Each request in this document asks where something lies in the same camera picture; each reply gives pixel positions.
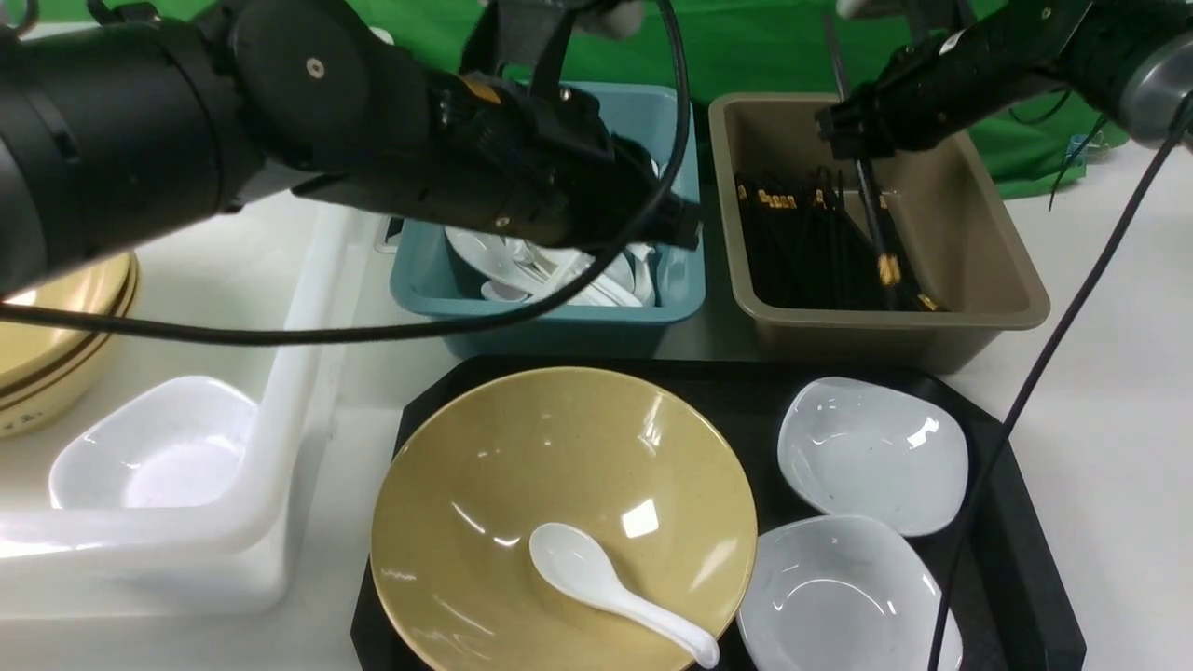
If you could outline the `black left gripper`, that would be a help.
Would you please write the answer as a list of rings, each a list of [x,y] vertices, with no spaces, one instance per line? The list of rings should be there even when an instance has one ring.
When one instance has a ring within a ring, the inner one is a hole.
[[[585,90],[533,96],[511,81],[429,75],[422,119],[402,98],[404,144],[295,187],[302,199],[549,248],[599,252],[660,190],[651,156],[605,127]]]

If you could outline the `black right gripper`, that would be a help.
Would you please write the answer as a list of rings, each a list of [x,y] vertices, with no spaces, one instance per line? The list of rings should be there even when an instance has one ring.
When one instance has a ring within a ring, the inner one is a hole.
[[[1090,1],[1009,1],[956,33],[894,53],[876,80],[816,115],[836,158],[925,152],[1016,103],[1068,86],[1062,53]]]

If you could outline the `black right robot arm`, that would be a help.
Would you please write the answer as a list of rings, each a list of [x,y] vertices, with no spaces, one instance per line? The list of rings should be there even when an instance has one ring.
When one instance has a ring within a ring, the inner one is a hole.
[[[1061,90],[1156,148],[1189,99],[1189,4],[1009,1],[896,51],[876,80],[816,115],[836,158],[925,152]]]

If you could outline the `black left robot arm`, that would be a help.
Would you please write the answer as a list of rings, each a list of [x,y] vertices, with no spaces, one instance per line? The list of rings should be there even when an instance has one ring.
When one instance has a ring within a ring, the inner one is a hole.
[[[98,25],[4,35],[4,294],[289,191],[429,224],[596,253],[660,187],[557,67],[500,79],[503,16],[458,73],[389,44],[345,1],[217,1],[192,19],[94,4]]]

